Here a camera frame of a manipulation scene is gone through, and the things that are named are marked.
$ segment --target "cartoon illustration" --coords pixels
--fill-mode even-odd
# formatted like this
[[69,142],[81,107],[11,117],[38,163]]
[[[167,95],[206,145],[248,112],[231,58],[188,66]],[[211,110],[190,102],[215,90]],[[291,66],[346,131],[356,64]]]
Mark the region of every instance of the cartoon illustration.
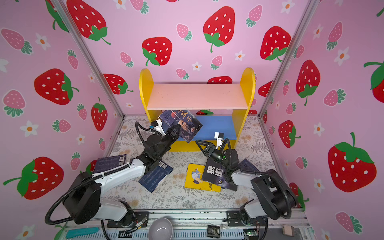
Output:
[[304,106],[307,105],[308,96],[314,94],[320,83],[320,72],[312,60],[306,60],[301,66],[296,82],[296,92],[301,98],[306,98]]
[[1,35],[12,48],[20,50],[22,53],[28,55],[33,53],[31,44],[28,41],[24,41],[24,38],[20,33],[7,28],[2,28]]
[[376,167],[368,153],[355,147],[355,134],[351,132],[352,146],[341,142],[328,152],[328,165],[332,181],[344,192],[356,191],[370,184],[376,177]]
[[67,8],[81,35],[94,41],[102,39],[111,45],[103,39],[107,36],[107,23],[96,9],[82,0],[68,0]]
[[225,6],[220,8],[204,23],[203,33],[205,40],[211,43],[211,53],[213,45],[216,47],[227,44],[235,32],[235,11],[233,8]]
[[153,65],[163,66],[168,63],[172,53],[171,41],[163,36],[145,39],[142,44],[143,54]]
[[291,35],[279,26],[271,27],[264,35],[260,48],[260,57],[265,60],[273,60],[283,55],[291,42]]
[[64,177],[64,171],[57,163],[47,157],[38,157],[22,170],[22,176],[7,180],[3,185],[20,179],[17,191],[25,199],[37,199],[56,188]]
[[284,146],[287,148],[290,148],[295,144],[296,138],[301,138],[301,136],[296,137],[296,127],[290,120],[280,124],[278,131],[280,139],[283,141]]
[[53,68],[41,74],[35,79],[35,90],[43,98],[59,104],[68,104],[73,97],[71,80],[62,70]]

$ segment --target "gray bowl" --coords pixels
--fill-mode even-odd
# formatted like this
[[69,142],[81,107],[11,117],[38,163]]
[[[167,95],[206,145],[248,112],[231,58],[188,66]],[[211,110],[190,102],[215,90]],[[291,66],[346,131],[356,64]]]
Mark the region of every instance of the gray bowl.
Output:
[[172,223],[166,218],[158,218],[149,227],[148,240],[170,240],[172,234]]

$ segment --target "white flower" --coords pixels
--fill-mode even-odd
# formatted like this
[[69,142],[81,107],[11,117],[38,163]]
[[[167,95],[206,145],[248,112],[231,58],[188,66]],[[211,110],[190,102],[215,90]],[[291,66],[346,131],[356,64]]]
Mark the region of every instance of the white flower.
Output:
[[343,61],[349,59],[349,55],[347,54],[348,50],[349,50],[349,47],[347,47],[344,50],[338,50],[337,52],[338,56],[333,61],[338,62],[339,66],[341,66],[343,64]]
[[26,126],[21,126],[20,129],[25,131],[25,137],[28,137],[29,135],[37,135],[36,129],[39,127],[39,125],[33,125],[31,121],[27,121]]
[[79,134],[79,136],[76,138],[77,140],[77,144],[82,144],[82,143],[85,143],[84,142],[84,139],[85,139],[85,136],[81,135],[81,133]]
[[313,185],[313,187],[316,188],[317,190],[319,190],[319,192],[321,192],[322,189],[325,189],[324,185],[321,184],[321,179],[316,180],[316,179],[314,178],[313,180],[314,180],[314,185]]
[[122,9],[126,9],[125,8],[125,3],[127,2],[127,0],[113,0],[115,3],[116,3],[116,8],[117,9],[120,9],[120,8],[122,8]]
[[195,64],[192,64],[192,67],[193,67],[193,70],[197,70],[197,71],[200,71],[200,68],[201,68],[201,65],[199,65],[198,62],[196,62]]
[[319,26],[317,26],[317,28],[313,31],[313,39],[315,39],[315,38],[319,38],[320,37],[320,33],[321,33],[321,31],[323,30],[323,26],[321,26],[320,24],[319,24]]
[[319,137],[321,136],[321,133],[324,132],[325,130],[324,128],[321,127],[321,122],[317,125],[314,124],[313,127],[314,127],[313,134],[317,134],[319,135]]
[[292,2],[292,0],[288,0],[286,2],[281,3],[283,5],[283,8],[281,9],[280,13],[286,12],[289,13],[291,7],[295,5],[295,3]]
[[41,45],[44,50],[47,50],[47,48],[50,48],[51,45],[47,42],[46,36],[40,36],[40,34],[36,33],[36,43]]
[[26,240],[27,238],[32,237],[33,236],[33,228],[34,227],[35,227],[34,224],[32,226],[30,226],[30,227],[24,226],[22,233],[17,235],[17,237],[15,237],[15,239],[17,239],[17,240]]
[[235,60],[240,60],[242,61],[243,60],[243,57],[245,57],[245,54],[243,54],[243,50],[241,50],[239,53],[235,53]]

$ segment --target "pink strawberry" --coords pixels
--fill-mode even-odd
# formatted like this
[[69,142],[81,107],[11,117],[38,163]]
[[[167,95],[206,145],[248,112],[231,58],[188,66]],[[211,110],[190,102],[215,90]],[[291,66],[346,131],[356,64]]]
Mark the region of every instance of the pink strawberry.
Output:
[[343,33],[343,24],[341,22],[338,22],[333,27],[332,31],[329,33],[328,42],[327,42],[328,51],[331,51],[337,45],[337,41],[341,38],[342,33]]
[[16,90],[9,91],[3,98],[3,103],[6,105],[4,111],[11,117],[22,115],[25,108],[25,100],[22,94]]
[[130,68],[133,67],[132,58],[125,52],[120,53],[120,59],[123,63],[125,63],[127,67],[130,67]]
[[78,166],[80,165],[80,153],[78,152],[75,152],[72,156],[72,160],[71,160],[71,168],[72,170],[76,170],[78,168]]
[[24,41],[24,38],[20,33],[7,28],[2,28],[1,35],[3,35],[3,38],[12,48],[20,50],[24,54],[31,55],[32,46],[28,41]]
[[188,30],[187,26],[178,24],[176,30],[179,37],[184,38],[184,40],[189,41],[192,39],[192,32]]
[[345,212],[338,212],[335,214],[337,222],[348,232],[355,231],[357,234],[362,233],[362,225],[360,225],[359,220],[357,220],[352,215],[349,216]]
[[336,105],[336,103],[340,104],[342,101],[344,101],[345,95],[346,93],[343,89],[338,89],[337,91],[333,89],[325,96],[324,104],[333,107]]
[[53,122],[52,128],[56,132],[60,131],[64,133],[71,129],[71,124],[65,119],[62,119],[60,121],[56,120],[55,122]]
[[223,57],[218,55],[214,59],[212,59],[211,68],[213,70],[216,70],[219,68],[219,66],[223,63]]
[[77,69],[77,66],[79,65],[79,61],[77,60],[76,58],[76,54],[74,53],[74,51],[72,51],[72,49],[68,50],[68,62],[70,63],[70,65],[73,67],[73,69]]
[[186,80],[189,78],[188,73],[184,69],[176,69],[176,73],[179,76],[179,78],[182,78],[183,80]]
[[263,6],[261,6],[261,5],[257,5],[252,10],[249,11],[248,18],[247,18],[247,21],[246,21],[247,26],[249,28],[251,28],[254,25],[256,25],[256,22],[258,20],[260,20],[260,18],[262,16],[262,11],[263,11]]

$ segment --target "pink wall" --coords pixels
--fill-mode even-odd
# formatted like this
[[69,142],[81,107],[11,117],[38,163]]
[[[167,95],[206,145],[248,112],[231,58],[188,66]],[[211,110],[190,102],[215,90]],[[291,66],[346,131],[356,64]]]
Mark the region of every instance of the pink wall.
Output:
[[[291,186],[301,190],[295,191],[317,239],[380,235],[384,74],[382,65],[364,64],[383,61],[384,15],[376,16],[382,8],[379,1],[322,1],[300,42],[304,52],[292,58],[267,110],[280,164]],[[329,41],[337,41],[330,51]],[[303,91],[305,84],[310,89]],[[378,87],[372,91],[371,84]],[[293,145],[292,124],[301,136]]]
[[[7,1],[0,9],[0,16],[0,89],[6,109],[0,114],[3,139],[0,182],[22,177],[1,185],[1,236],[2,239],[54,239],[60,228],[44,223],[47,210],[68,190],[80,171],[105,154],[99,139],[104,139],[107,148],[119,119],[114,118],[114,109],[97,80],[90,81],[91,70],[71,35],[57,22],[56,30],[53,29],[54,18],[45,1]],[[21,48],[30,49],[29,46],[32,53],[23,54]],[[76,60],[71,58],[76,69],[68,60],[71,49],[76,53]],[[58,70],[41,75],[50,69]],[[73,90],[71,101],[68,101],[71,88],[66,88],[68,81],[66,87],[63,85],[66,91],[61,88],[63,73],[72,87],[79,89],[79,92]],[[108,113],[101,131],[96,130],[91,119],[91,109],[99,102],[98,97]],[[84,110],[80,114],[83,118],[79,115],[78,104],[85,106],[85,120]],[[57,132],[52,125],[62,119],[70,124],[70,129],[62,121]],[[79,134],[85,136],[80,144]],[[80,157],[72,161],[76,152]],[[60,205],[53,218],[63,217],[68,217],[68,213]]]
[[[115,95],[126,114],[145,113],[139,94],[139,75],[143,68],[151,71],[155,82],[206,83],[209,79],[219,76],[229,76],[234,82],[239,82],[244,69],[252,67],[257,75],[256,91],[258,91],[263,85],[272,81],[280,64],[276,58],[271,61],[263,58],[272,52],[270,46],[273,49],[279,47],[281,50],[284,42],[285,46],[289,44],[288,35],[294,34],[307,4],[307,0],[293,0],[293,2],[291,0],[288,2],[242,0],[241,3],[230,0],[148,0],[141,1],[143,5],[132,5],[132,1],[126,0],[122,0],[121,5],[117,0],[86,0],[85,2],[87,5],[90,4],[93,9],[89,9],[79,0],[67,0],[67,6],[102,72],[120,76],[127,82],[128,90],[133,90],[133,92],[127,91],[124,94]],[[210,19],[219,9],[221,11],[217,16],[220,18],[218,20],[215,20],[216,17]],[[250,27],[248,27],[248,14],[251,19],[255,20],[256,25],[249,23]],[[89,38],[90,31],[92,31],[90,26],[93,24],[98,29],[107,27],[106,36],[104,32],[97,32],[90,39],[86,39]],[[280,31],[280,36],[277,36],[276,39],[273,36],[273,40],[267,47],[264,45],[263,38],[266,32],[274,26],[282,28],[271,30],[273,34]],[[282,38],[283,30],[287,32],[286,39]],[[187,36],[188,31],[191,32],[191,39]],[[209,37],[211,33],[215,32],[218,32],[220,37],[219,42],[215,42],[212,48],[213,53],[211,53],[212,43],[207,42],[204,33],[208,33]],[[267,35],[268,41],[272,39],[269,37],[270,33]],[[104,42],[100,38],[101,36],[111,45]],[[166,50],[160,53],[160,48],[157,50],[156,47],[150,48],[152,44],[156,45],[154,42],[162,40],[152,39],[153,43],[150,43],[151,40],[145,42],[145,47],[150,43],[147,51],[153,52],[155,49],[155,53],[158,54],[157,62],[160,64],[158,66],[148,62],[148,66],[146,66],[148,58],[143,54],[143,42],[156,37],[166,37],[167,46],[172,45],[172,48],[168,47],[168,51],[172,52],[165,58]],[[260,55],[262,45],[263,58]],[[125,53],[123,61],[121,52]],[[222,59],[222,64],[218,69],[213,70],[211,64],[217,56],[221,56],[218,57],[218,60]],[[259,111],[265,97],[256,93],[255,99],[257,102],[252,109]]]

